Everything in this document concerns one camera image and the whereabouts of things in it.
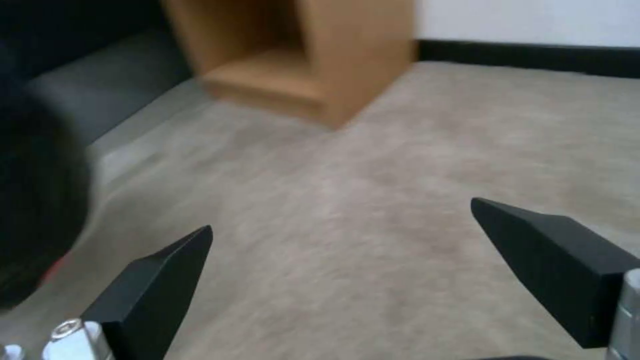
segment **white wall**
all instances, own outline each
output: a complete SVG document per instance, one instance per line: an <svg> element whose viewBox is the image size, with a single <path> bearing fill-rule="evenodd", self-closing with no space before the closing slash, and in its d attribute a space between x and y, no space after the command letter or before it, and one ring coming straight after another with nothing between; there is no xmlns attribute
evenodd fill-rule
<svg viewBox="0 0 640 360"><path fill-rule="evenodd" d="M418 37L640 47L640 0L417 0Z"/></svg>

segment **wooden cabinet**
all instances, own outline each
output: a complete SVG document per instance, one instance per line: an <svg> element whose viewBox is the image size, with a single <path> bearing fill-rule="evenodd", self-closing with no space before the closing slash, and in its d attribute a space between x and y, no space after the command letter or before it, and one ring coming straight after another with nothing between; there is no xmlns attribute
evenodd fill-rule
<svg viewBox="0 0 640 360"><path fill-rule="evenodd" d="M163 0L216 97L338 128L415 57L413 0Z"/></svg>

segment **silver metal tube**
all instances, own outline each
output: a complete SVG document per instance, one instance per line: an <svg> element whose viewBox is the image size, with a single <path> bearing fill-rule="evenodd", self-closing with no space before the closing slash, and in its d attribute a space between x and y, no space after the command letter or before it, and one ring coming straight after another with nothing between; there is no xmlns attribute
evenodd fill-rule
<svg viewBox="0 0 640 360"><path fill-rule="evenodd" d="M625 275L607 360L640 360L640 269Z"/></svg>

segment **beige carpet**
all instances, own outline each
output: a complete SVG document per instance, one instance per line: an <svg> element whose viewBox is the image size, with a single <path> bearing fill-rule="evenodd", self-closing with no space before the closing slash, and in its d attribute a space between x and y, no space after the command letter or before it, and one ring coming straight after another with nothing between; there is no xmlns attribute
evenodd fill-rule
<svg viewBox="0 0 640 360"><path fill-rule="evenodd" d="M570 215L640 255L639 140L638 80L420 63L336 133L190 81L93 146L93 222L0 340L38 348L130 260L211 224L167 359L600 359L518 283L469 200Z"/></svg>

